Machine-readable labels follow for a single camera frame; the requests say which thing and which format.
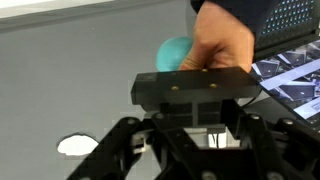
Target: floor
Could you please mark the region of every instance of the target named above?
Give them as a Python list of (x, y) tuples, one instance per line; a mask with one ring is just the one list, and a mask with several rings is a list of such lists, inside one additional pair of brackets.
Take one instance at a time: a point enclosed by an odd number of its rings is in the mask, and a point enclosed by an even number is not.
[[(64, 136), (100, 140), (131, 105), (137, 73), (152, 72), (159, 46), (186, 36), (185, 1), (123, 9), (0, 33), (1, 179), (65, 179), (84, 157), (57, 151)], [(129, 180), (159, 172), (147, 153)]]

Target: bolt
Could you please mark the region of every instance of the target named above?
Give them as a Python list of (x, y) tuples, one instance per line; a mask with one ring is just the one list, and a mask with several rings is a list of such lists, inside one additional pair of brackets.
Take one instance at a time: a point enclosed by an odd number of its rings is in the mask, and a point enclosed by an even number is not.
[(171, 87), (171, 90), (172, 90), (172, 91), (178, 91), (178, 90), (179, 90), (179, 87), (178, 87), (178, 86), (172, 86), (172, 87)]
[(83, 177), (83, 178), (81, 178), (79, 180), (91, 180), (91, 178), (90, 177)]
[(254, 119), (254, 120), (259, 120), (260, 119), (260, 117), (258, 115), (256, 115), (256, 114), (251, 114), (250, 117), (251, 117), (251, 119)]
[(218, 180), (217, 176), (211, 171), (202, 172), (202, 180)]
[(134, 119), (129, 119), (128, 120), (128, 124), (134, 124), (134, 123), (136, 123), (136, 120), (134, 120)]
[(285, 119), (283, 120), (284, 123), (286, 123), (287, 125), (292, 125), (293, 124), (293, 121), (290, 120), (290, 119)]
[(157, 118), (157, 119), (163, 119), (163, 118), (164, 118), (164, 116), (163, 116), (163, 114), (158, 113), (158, 114), (156, 115), (156, 118)]
[(282, 175), (277, 172), (269, 172), (267, 178), (268, 180), (284, 180)]
[(217, 85), (217, 84), (212, 83), (212, 84), (210, 84), (210, 87), (211, 87), (211, 88), (217, 88), (217, 87), (218, 87), (218, 85)]

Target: teal ball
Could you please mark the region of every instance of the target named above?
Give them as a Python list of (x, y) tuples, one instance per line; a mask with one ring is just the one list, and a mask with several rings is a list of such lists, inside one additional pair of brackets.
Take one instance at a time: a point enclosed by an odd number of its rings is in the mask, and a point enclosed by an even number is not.
[(159, 48), (156, 67), (160, 72), (177, 71), (193, 44), (189, 37), (175, 37), (166, 40)]

